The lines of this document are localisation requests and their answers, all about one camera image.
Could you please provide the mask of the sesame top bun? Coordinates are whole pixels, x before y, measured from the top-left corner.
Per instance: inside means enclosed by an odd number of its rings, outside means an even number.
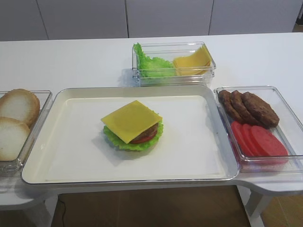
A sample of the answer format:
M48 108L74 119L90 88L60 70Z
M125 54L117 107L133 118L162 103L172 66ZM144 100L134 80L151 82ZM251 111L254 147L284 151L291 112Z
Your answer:
M16 159L30 133L29 127L16 119L0 118L0 160Z

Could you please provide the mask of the yellow cheese slice on burger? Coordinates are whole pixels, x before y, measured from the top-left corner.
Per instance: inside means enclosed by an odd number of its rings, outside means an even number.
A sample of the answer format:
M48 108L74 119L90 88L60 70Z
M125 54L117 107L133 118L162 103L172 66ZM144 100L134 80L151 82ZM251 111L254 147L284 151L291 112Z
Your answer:
M101 121L126 144L161 120L161 116L137 100L101 118Z

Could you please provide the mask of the green lettuce in container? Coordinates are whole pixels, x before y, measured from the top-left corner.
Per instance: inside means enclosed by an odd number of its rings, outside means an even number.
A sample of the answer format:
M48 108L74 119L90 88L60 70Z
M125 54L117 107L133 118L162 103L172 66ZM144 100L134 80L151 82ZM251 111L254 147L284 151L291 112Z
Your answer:
M134 44L133 49L137 56L137 69L143 78L175 76L174 65L171 62L161 57L147 56L139 43Z

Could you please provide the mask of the green lettuce leaf on burger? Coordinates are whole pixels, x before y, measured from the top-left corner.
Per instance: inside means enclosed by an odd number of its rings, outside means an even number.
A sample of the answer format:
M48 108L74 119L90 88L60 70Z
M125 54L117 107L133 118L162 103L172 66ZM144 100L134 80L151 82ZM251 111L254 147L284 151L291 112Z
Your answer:
M162 136L164 129L164 125L162 123L162 120L158 122L158 128L157 131L154 133L154 135L148 139L145 140L143 143L128 143L126 144L124 141L122 141L117 135L115 135L107 126L103 127L103 133L106 135L107 140L115 147L118 147L122 150L132 150L132 151L144 151L152 146L156 145L156 143L159 141L160 137Z

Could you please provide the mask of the yellow cheese slices stack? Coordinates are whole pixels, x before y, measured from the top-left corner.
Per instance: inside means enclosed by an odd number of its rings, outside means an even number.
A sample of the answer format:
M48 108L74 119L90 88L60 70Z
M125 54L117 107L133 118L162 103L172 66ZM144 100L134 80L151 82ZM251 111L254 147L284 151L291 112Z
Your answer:
M202 75L211 67L211 56L205 45L192 55L173 60L177 76Z

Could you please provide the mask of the brown patty in burger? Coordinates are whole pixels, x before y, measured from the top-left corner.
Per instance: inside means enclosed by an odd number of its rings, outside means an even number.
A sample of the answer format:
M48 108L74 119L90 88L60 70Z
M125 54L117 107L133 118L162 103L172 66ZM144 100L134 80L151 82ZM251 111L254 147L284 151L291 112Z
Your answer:
M150 137L155 131L158 129L159 123L154 124L152 127L148 128L144 132L142 132L140 135L138 135L134 140L140 140L145 137Z

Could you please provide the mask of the red tomato slice in burger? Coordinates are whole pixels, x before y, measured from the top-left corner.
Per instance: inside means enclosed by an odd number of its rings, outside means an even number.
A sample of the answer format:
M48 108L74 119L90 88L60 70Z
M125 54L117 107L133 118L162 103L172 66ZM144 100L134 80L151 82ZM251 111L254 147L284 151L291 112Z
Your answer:
M138 140L132 140L132 141L130 141L130 143L131 144L141 144L141 143L148 142L148 141L152 140L156 136L156 134L157 134L157 132L155 132L151 136L142 137L141 139L138 139Z

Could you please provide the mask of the brown patty back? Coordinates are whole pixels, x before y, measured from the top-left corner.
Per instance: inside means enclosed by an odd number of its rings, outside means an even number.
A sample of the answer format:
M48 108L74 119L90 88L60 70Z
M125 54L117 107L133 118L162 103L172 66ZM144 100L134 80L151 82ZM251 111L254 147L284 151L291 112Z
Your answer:
M234 109L231 103L231 93L227 90L221 90L218 93L219 102L222 104L223 108L225 109L226 113L238 123L243 124L244 120L240 116L240 114Z

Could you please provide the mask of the brown patty middle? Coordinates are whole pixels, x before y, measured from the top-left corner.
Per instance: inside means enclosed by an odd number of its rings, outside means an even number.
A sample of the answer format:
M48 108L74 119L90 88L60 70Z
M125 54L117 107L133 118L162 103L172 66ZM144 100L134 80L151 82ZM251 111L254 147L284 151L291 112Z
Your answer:
M238 90L231 93L231 104L233 108L238 112L245 123L250 125L258 125L258 121L251 115L244 105L241 95L242 93L240 93Z

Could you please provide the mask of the red tomato slice back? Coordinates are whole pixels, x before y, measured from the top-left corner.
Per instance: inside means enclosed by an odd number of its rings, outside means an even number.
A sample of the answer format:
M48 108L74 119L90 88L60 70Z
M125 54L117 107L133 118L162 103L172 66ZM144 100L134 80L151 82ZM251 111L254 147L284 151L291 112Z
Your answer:
M232 132L233 132L243 154L245 156L252 157L253 153L251 152L250 148L247 146L247 144L244 140L244 137L242 135L242 132L241 132L242 125L240 123L238 123L237 121L233 121L231 123L231 129L232 129Z

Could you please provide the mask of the red tomato slice middle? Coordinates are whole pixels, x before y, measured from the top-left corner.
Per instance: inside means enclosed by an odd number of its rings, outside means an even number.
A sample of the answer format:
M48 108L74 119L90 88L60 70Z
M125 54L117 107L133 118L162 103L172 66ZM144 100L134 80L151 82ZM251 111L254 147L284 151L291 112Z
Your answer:
M243 124L242 129L241 129L241 133L242 133L242 136L244 138L244 141L245 141L246 145L248 146L248 148L250 149L250 151L252 153L251 156L257 157L257 156L260 155L260 153L259 153L257 147L254 145L254 143L251 139L251 134L250 134L251 133L251 131L250 131L251 127L252 126L249 125L249 124Z

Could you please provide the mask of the brown patty front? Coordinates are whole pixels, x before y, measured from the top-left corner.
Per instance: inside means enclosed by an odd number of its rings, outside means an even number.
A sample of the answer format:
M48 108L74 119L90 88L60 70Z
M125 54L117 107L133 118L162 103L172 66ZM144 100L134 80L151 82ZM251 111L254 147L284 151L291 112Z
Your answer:
M241 98L250 114L265 128L275 128L278 126L280 119L270 104L250 92L243 93Z

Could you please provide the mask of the clear patty and tomato container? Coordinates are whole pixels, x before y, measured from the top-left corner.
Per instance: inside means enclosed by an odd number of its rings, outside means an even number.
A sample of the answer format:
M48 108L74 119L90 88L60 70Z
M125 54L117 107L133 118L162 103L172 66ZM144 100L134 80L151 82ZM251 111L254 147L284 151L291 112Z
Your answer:
M226 90L240 93L250 92L267 102L278 115L277 127L269 131L284 145L287 155L274 157L249 157L243 154L231 129L233 119L225 112L219 102L219 92ZM303 171L303 125L273 86L218 87L214 89L219 113L232 143L235 157L242 173L281 172L301 173Z

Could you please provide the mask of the bun half rear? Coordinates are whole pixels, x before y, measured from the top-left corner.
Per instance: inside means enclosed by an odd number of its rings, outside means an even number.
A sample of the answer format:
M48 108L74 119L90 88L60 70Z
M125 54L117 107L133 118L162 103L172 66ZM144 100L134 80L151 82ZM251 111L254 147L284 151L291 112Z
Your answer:
M14 89L0 98L0 116L19 120L29 128L36 122L40 112L37 96L25 89Z

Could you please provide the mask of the clear bun container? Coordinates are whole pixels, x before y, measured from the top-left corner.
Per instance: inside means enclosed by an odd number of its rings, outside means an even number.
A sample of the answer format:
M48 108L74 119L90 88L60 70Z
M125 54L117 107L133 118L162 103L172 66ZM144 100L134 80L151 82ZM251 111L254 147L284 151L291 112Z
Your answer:
M0 97L3 97L9 91L1 91ZM30 91L34 93L40 101L40 112L36 122L31 126L30 133L16 159L13 161L0 161L0 175L13 176L18 175L23 167L30 150L41 130L53 102L52 92L49 90Z

